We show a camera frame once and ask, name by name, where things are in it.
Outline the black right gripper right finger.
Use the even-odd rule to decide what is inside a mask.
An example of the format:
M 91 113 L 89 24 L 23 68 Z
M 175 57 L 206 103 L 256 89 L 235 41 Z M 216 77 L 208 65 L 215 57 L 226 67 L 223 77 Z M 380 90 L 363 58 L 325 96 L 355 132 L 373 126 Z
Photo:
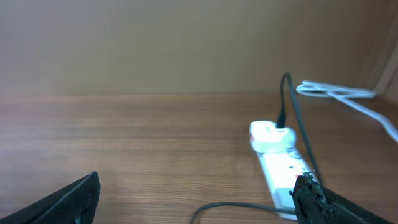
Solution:
M 298 176 L 290 195 L 299 224 L 392 224 L 321 186 L 311 176 Z

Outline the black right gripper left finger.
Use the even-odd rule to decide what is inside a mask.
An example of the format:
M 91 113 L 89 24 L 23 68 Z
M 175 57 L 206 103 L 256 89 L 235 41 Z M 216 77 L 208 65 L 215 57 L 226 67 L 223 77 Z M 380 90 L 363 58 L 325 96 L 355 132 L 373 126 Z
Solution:
M 100 200 L 96 171 L 1 219 L 1 224 L 92 224 Z

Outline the white USB charger plug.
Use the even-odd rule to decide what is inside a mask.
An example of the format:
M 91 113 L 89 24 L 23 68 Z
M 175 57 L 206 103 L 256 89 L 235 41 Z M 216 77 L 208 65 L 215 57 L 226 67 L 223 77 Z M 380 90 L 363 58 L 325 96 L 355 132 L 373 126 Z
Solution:
M 297 141 L 293 129 L 278 128 L 273 121 L 253 121 L 249 127 L 252 149 L 261 154 L 277 154 L 295 147 Z

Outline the white power strip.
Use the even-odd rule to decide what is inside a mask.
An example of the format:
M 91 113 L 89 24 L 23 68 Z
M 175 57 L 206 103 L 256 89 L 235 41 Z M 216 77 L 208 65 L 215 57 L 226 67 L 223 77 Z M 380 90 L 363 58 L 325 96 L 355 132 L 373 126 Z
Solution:
M 275 207 L 282 210 L 295 210 L 290 191 L 294 189 L 297 177 L 305 173 L 315 176 L 315 171 L 303 158 L 296 143 L 294 148 L 282 153 L 255 153 Z

